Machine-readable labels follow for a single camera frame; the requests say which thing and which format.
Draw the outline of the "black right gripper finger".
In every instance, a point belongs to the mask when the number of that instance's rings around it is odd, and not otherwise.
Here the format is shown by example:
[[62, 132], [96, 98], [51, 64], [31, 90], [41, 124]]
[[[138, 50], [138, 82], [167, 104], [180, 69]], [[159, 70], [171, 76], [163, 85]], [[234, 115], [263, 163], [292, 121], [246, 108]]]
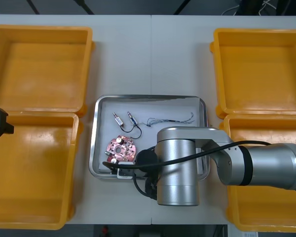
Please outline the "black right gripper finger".
[[118, 169], [118, 164], [117, 163], [111, 163], [111, 162], [108, 162], [108, 161], [104, 161], [102, 162], [102, 164], [108, 168], [111, 172], [117, 172], [117, 169]]

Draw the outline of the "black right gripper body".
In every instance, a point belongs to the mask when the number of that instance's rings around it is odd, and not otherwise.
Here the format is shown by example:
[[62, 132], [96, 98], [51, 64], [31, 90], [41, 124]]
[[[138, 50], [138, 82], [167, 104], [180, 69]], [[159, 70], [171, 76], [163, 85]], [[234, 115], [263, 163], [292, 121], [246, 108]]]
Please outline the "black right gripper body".
[[133, 164], [119, 164], [117, 169], [118, 179], [133, 179], [133, 175], [138, 178], [145, 178], [146, 173], [135, 169]]

